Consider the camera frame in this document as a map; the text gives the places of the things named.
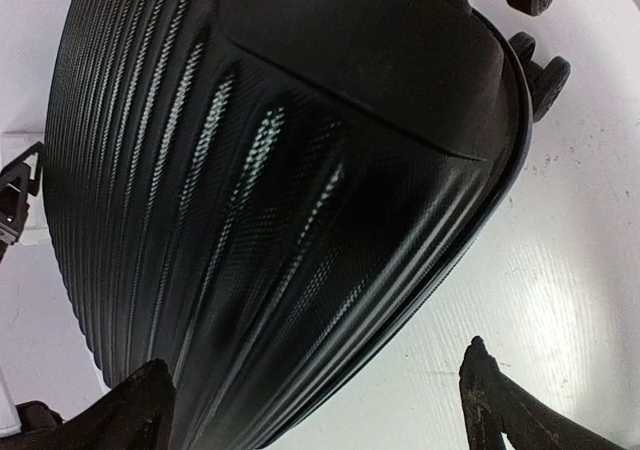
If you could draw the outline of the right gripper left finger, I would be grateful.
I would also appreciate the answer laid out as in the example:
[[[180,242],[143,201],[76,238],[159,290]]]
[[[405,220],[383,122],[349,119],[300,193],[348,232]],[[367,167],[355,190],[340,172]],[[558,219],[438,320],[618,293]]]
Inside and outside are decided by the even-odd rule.
[[[154,359],[69,421],[40,401],[17,406],[25,450],[167,449],[176,390],[166,362]]]

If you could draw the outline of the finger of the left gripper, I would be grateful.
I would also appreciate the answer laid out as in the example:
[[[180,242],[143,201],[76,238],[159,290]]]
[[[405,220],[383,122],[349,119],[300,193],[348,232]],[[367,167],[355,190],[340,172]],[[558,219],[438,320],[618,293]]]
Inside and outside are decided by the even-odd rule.
[[[40,192],[45,146],[36,142],[1,170],[1,242],[16,243],[28,218],[30,196]]]

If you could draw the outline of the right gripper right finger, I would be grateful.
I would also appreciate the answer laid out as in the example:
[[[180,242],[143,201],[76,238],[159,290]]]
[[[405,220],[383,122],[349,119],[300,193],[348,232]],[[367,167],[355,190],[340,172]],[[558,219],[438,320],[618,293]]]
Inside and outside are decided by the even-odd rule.
[[[499,369],[476,336],[459,370],[471,449],[617,449],[619,446],[543,404]]]

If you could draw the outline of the black ribbed hard-shell suitcase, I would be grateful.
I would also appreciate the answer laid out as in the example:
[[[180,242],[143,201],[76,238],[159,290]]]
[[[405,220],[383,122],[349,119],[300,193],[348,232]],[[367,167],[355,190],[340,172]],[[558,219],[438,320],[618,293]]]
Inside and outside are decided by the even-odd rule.
[[[508,192],[569,73],[534,48],[469,0],[72,0],[44,208],[106,384],[165,361],[174,449],[301,423]]]

